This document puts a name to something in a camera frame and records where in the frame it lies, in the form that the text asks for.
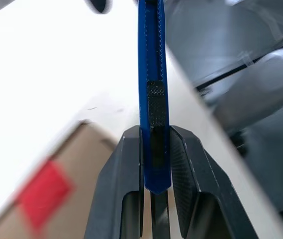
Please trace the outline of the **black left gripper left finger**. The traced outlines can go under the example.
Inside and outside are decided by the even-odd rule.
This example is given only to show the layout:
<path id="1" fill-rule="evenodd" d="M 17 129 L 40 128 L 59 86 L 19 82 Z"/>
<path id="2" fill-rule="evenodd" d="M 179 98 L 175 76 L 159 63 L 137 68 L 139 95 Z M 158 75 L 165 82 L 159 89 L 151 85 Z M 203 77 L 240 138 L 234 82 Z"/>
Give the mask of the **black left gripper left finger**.
<path id="1" fill-rule="evenodd" d="M 127 129 L 98 175 L 84 237 L 139 239 L 144 183 L 140 128 Z"/>

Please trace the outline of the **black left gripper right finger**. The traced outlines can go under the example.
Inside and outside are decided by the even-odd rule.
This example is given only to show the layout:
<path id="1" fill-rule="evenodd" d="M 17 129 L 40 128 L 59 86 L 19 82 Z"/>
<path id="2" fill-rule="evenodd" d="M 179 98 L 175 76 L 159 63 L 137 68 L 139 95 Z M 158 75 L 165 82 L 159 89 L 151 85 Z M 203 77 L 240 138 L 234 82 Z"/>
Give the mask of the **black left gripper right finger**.
<path id="1" fill-rule="evenodd" d="M 173 190 L 184 239 L 258 236 L 225 171 L 191 131 L 170 128 Z"/>

